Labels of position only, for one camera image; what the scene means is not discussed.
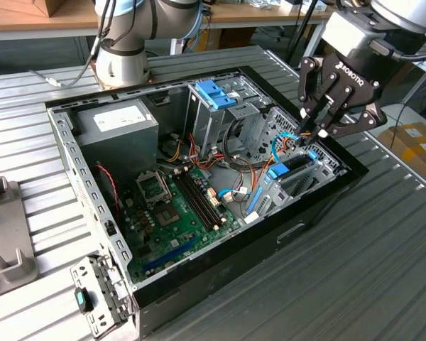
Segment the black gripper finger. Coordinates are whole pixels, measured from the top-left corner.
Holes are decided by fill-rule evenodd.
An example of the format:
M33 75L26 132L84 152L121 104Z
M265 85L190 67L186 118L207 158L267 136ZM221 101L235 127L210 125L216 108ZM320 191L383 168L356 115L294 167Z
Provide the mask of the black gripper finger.
M337 72L329 71L322 74L323 58L303 57L300 66L300 80L298 99L302 102L302 109L298 131L313 133L316 127L315 120L326 107L326 95L337 82Z
M344 85L333 88L333 95L329 94L333 102L320 123L312 130L310 140L324 139L328 136L340 137L349 134L368 131L387 122L378 103L382 90L369 85L363 88L353 85ZM353 108L364 107L359 118L352 123L343 123L342 118Z

